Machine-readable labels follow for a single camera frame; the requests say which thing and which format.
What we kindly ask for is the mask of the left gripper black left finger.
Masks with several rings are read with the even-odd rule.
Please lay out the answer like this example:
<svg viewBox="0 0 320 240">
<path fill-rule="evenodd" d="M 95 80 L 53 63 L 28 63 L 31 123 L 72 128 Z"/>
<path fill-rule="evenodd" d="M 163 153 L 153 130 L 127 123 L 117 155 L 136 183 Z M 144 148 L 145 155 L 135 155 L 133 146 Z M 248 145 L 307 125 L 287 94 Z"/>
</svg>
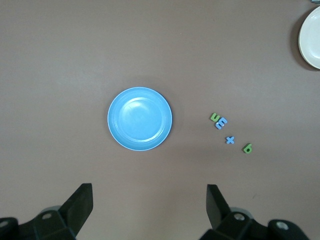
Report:
<svg viewBox="0 0 320 240">
<path fill-rule="evenodd" d="M 42 210 L 19 224 L 15 217 L 0 219 L 2 240 L 75 240 L 94 207 L 93 186 L 83 183 L 61 205 Z"/>
</svg>

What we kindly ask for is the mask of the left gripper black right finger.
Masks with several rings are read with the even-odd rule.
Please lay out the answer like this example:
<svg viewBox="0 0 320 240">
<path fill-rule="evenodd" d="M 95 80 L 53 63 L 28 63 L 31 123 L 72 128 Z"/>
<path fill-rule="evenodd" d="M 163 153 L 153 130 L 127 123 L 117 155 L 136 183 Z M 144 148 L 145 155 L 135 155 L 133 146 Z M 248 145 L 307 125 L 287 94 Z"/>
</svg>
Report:
<svg viewBox="0 0 320 240">
<path fill-rule="evenodd" d="M 211 224 L 202 240 L 307 240 L 295 223 L 272 219 L 264 226 L 249 214 L 229 207 L 218 186 L 206 188 L 206 212 Z"/>
</svg>

